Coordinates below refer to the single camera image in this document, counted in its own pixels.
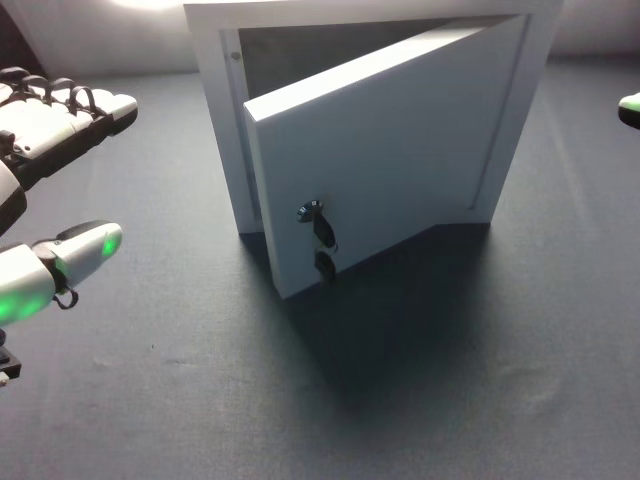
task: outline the gray fabric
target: gray fabric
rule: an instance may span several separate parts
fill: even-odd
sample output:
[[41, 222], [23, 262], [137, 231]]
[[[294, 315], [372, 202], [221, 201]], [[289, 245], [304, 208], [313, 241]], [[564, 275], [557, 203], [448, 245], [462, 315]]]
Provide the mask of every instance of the gray fabric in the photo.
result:
[[76, 309], [8, 329], [0, 478], [636, 478], [630, 65], [548, 67], [488, 234], [436, 230], [288, 303], [236, 234], [198, 77], [91, 80], [140, 118], [3, 243], [93, 218], [125, 241]]

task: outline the gray wall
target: gray wall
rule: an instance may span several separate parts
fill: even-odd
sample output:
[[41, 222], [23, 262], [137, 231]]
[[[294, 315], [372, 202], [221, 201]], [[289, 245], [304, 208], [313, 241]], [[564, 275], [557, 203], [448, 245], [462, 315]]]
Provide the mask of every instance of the gray wall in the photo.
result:
[[[163, 10], [117, 2], [2, 0], [52, 76], [188, 72], [197, 69], [181, 2]], [[640, 1], [566, 0], [553, 53], [640, 50]]]

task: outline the cabinet door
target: cabinet door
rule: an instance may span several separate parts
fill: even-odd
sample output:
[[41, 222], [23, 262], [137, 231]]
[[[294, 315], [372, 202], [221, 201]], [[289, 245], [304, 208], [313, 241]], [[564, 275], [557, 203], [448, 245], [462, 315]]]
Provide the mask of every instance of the cabinet door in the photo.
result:
[[525, 24], [456, 20], [244, 104], [283, 298], [322, 279], [297, 219], [310, 200], [324, 203], [338, 272], [433, 225], [491, 220], [474, 207]]

